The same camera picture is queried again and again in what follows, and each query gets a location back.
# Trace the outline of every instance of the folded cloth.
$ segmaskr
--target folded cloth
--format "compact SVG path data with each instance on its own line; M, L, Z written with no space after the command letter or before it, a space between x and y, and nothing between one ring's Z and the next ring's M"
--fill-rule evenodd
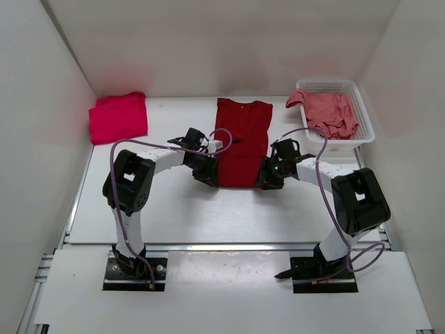
M144 136L148 133L145 94L132 92L108 96L96 101L90 109L91 143L113 143L120 139Z
M354 139L359 123L348 94L309 93L297 89L291 93L286 108L305 106L307 125L326 132L329 139Z
M225 128L232 133L230 149L219 154L219 185L229 188L253 188L261 160L267 155L272 104L261 101L238 103L230 99L218 99L215 128ZM215 139L226 146L229 136L216 132Z

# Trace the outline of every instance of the white table surface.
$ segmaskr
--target white table surface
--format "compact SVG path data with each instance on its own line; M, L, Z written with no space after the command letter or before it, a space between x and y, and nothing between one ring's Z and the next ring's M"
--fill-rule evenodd
M170 252L164 292L102 291L107 246L56 251L35 322L48 334L415 334L430 329L405 253L357 274L358 293L293 294L287 252ZM357 260L361 266L375 253Z
M261 100L273 104L269 142L284 132L302 127L296 108L286 109L286 97L235 97L239 102ZM216 97L147 99L148 136L142 141L165 143L183 136L189 127L209 134L215 127ZM292 136L305 150L305 135ZM111 208L102 195L109 173L111 145L94 147L79 206L73 222L71 244L116 242ZM122 144L135 152L146 147ZM357 169L353 151L329 153L322 158ZM195 181L185 166L164 171L153 179L149 200L142 211L142 235L147 243L284 243L318 242L333 228L318 187L285 180L279 191L213 189ZM379 241L377 231L362 241Z

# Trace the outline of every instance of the white plastic basket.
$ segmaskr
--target white plastic basket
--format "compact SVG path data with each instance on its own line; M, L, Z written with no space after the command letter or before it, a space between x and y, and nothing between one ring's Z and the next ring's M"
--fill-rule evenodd
M297 88L301 88L311 93L336 92L340 94L348 94L353 103L355 117L359 123L359 129L354 139L330 139L327 141L327 150L329 151L346 151L352 150L363 143L370 143L374 140L375 134L368 112L360 95L359 88L352 80L345 79L302 79L297 81ZM303 124L307 127L305 108L301 104L300 111ZM320 150L324 139L315 131L305 130L306 137L312 144L311 149Z

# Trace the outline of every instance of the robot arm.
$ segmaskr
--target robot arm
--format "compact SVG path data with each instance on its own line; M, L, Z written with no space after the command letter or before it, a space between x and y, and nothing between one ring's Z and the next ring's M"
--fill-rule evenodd
M223 147L221 141L207 141L205 135L190 128L185 137L168 141L168 145L176 145L188 150L206 150L209 153ZM192 152L154 148L142 153L128 150L119 152L114 162L116 186L120 207L116 207L111 186L111 175L108 175L102 193L108 199L115 216L118 242L113 245L113 253L120 269L131 277L139 277L144 271L144 263L127 247L141 257L145 257L145 245L140 233L140 211L148 200L153 177L163 170L175 166L186 165L193 170L193 177L211 186L218 186L217 168L219 158L204 157ZM120 226L118 210L121 211L123 225L127 232L127 240Z
M298 142L292 139L273 143L272 148L271 157L264 157L261 163L257 186L281 189L286 177L318 186L314 155L301 155ZM353 171L322 161L318 163L318 167L323 188L334 197L335 216L350 247L389 220L389 206L371 169ZM348 251L339 231L334 228L315 247L313 260L307 266L285 271L276 277L290 278L299 271L310 272L311 278L332 275L345 267Z

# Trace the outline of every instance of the purple cable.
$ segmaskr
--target purple cable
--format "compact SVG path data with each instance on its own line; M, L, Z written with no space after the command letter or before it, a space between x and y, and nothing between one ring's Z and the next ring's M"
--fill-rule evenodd
M233 137L232 137L232 134L230 133L230 131L227 130L227 129L223 129L223 128L215 129L215 131L213 131L210 134L210 136L212 134L214 134L215 132L218 132L218 131L227 132L227 134L229 135L229 144L225 148L223 148L221 150L218 150L216 152L213 152L213 153L197 152L197 151L194 151L194 150L188 150L186 148L181 148L179 146L165 146L165 145L157 145L157 144L145 143L143 141L135 141L134 139L122 139L120 141L116 141L113 144L113 146L111 146L111 151L110 151L111 188L113 189L113 197L114 197L114 202L115 202L115 206L116 206L116 212L118 213L119 226L120 226L120 229L122 230L122 235L124 237L125 246L127 246L128 250L130 251L131 254L133 254L137 259L142 261L145 264L145 266L148 268L148 270L150 272L150 280L152 281L152 285L153 285L153 290L154 290L154 273L153 273L152 266L147 261L147 259L145 259L144 257L142 257L139 254L137 254L133 250L133 248L131 247L131 245L128 242L127 231L125 230L124 221L122 219L122 214L121 214L120 209L119 209L120 208L120 204L119 204L119 198L118 198L118 187L116 185L116 176L115 176L115 171L114 171L114 151L115 151L116 147L119 144L121 144L121 143L135 143L135 144L150 146L151 148L165 148L165 149L168 149L168 150L184 151L184 152L189 152L189 153L193 153L193 154L196 154L196 155L202 155L203 157L208 157L209 155L215 155L215 154L219 154L219 153L225 152L225 151L227 151L230 148L230 146L232 146Z
M320 161L320 157L322 155L322 153L325 151L326 149L326 145L327 145L327 134L321 130L321 129L317 129L315 127L301 127L299 129L294 129L291 130L289 132L286 132L285 134L283 134L279 139L277 139L276 141L279 141L281 138L288 136L289 134L292 134L294 132L297 131L302 131L302 130L312 130L312 131L317 131L319 134L321 134L323 136L323 139L325 140L323 143L323 147L321 148L320 152L318 152L316 158L315 158L315 173L317 176L317 182L318 182L318 186L320 187L320 192L321 192L321 196L323 197L323 202L326 205L326 209L327 212L329 212L329 215L332 219L332 222L334 223L335 229L337 230L337 232L340 235L340 238L342 240L342 242L346 245L346 247L348 247L348 254L346 256L346 265L344 268L342 268L341 270L339 270L338 272L329 275L329 276L325 276L325 277L320 277L320 278L315 278L312 280L299 280L296 283L297 284L305 284L305 283L311 283L314 281L322 281L322 280L329 280L330 278L337 276L339 273L341 273L342 271L344 271L345 269L347 269L348 271L350 271L351 273L357 273L358 271L362 271L365 270L366 268L369 268L372 264L374 264L379 257L383 254L383 251L385 250L385 244L382 242L376 242L372 245L370 245L368 248L365 248L364 250L362 250L360 253L358 253L358 255L356 257L354 257L353 259L350 258L350 254L352 252L352 248L350 246L350 244L348 243L348 240L346 240L345 236L343 235L343 230L341 229L341 226L339 224L339 222L337 221L337 218L334 214L334 212L332 211L331 206L329 205L329 202L327 201L327 197L326 197L326 193L325 193L325 189L323 188L323 183L321 181L321 175L320 175L320 168L319 168L319 161ZM380 251L378 252L378 254L366 265L364 265L361 268L358 269L353 269L351 267L351 264L358 259L359 257L361 257L363 254L365 254L366 252L370 251L371 249L381 246Z

